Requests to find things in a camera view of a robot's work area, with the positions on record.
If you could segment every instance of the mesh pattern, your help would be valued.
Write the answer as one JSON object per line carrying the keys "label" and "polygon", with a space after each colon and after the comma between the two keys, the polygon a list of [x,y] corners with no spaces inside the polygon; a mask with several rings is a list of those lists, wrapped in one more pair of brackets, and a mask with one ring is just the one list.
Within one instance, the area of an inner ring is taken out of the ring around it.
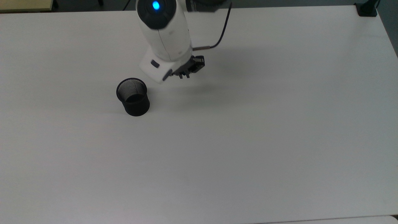
{"label": "mesh pattern", "polygon": [[120,97],[126,101],[130,96],[133,95],[145,95],[146,88],[145,84],[136,79],[129,79],[120,84],[117,90]]}

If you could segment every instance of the blue led light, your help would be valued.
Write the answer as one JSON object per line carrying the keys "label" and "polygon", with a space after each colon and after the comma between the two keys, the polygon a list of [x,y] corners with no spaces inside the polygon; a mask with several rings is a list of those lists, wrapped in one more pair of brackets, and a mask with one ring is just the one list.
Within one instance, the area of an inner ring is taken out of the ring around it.
{"label": "blue led light", "polygon": [[153,6],[153,8],[154,8],[155,10],[160,9],[160,5],[159,5],[158,1],[154,1],[154,2],[152,3],[152,6]]}

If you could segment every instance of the black cable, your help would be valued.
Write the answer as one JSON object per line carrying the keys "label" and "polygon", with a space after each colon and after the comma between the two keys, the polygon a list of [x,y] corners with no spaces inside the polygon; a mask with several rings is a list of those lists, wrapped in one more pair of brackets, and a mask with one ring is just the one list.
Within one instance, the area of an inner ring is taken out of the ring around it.
{"label": "black cable", "polygon": [[129,0],[129,1],[127,2],[126,6],[124,7],[124,9],[123,9],[122,11],[124,11],[124,10],[127,8],[127,6],[129,5],[130,1],[131,1],[131,0]]}
{"label": "black cable", "polygon": [[229,18],[229,14],[230,14],[230,12],[231,12],[231,8],[232,8],[232,2],[231,2],[231,4],[229,5],[229,8],[228,8],[228,14],[226,15],[224,28],[223,28],[223,30],[222,30],[222,33],[221,33],[221,36],[220,36],[219,41],[218,41],[216,44],[214,44],[213,46],[194,47],[194,48],[192,49],[193,51],[212,49],[212,48],[217,47],[217,46],[220,44],[220,42],[221,42],[221,40],[222,40],[222,37],[224,36],[224,32],[225,32],[227,23],[228,23],[228,18]]}

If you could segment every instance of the wooden surface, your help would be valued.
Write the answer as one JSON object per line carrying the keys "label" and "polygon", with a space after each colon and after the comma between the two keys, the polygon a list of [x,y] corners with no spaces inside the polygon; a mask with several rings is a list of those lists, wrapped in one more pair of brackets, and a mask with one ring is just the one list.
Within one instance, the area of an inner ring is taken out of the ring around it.
{"label": "wooden surface", "polygon": [[[193,46],[226,10],[187,14]],[[398,59],[354,6],[233,9],[190,79],[135,12],[0,15],[0,222],[245,224],[398,213]],[[125,78],[151,108],[127,115]]]}
{"label": "wooden surface", "polygon": [[0,0],[0,12],[51,10],[53,0]]}

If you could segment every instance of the black connector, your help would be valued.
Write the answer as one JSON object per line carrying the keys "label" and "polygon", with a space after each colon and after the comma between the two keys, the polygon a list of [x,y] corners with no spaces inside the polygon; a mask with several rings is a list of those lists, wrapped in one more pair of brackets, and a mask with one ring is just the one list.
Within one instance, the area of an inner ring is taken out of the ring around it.
{"label": "black connector", "polygon": [[369,0],[363,4],[355,3],[354,5],[357,7],[358,15],[362,17],[376,17],[377,11],[375,5],[378,1],[379,0]]}

